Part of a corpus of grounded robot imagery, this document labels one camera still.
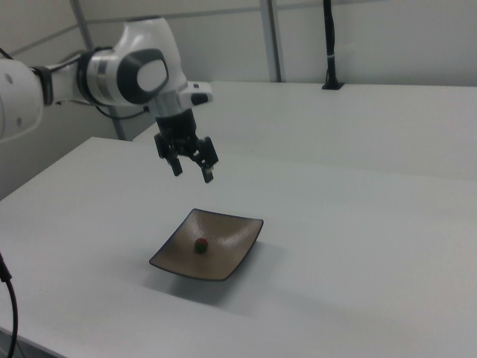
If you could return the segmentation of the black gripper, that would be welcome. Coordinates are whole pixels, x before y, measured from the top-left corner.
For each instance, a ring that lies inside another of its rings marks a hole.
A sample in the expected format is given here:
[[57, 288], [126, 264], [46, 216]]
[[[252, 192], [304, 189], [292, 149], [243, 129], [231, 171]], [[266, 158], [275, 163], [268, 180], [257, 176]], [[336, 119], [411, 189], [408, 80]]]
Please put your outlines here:
[[197, 137], [197, 125], [192, 109], [174, 116], [156, 117], [156, 123], [159, 133], [154, 137], [154, 141], [158, 155], [167, 161], [174, 176], [180, 175], [183, 169], [172, 144], [189, 142], [189, 159], [200, 167], [205, 183], [212, 181], [212, 170], [218, 162], [218, 155], [209, 137]]

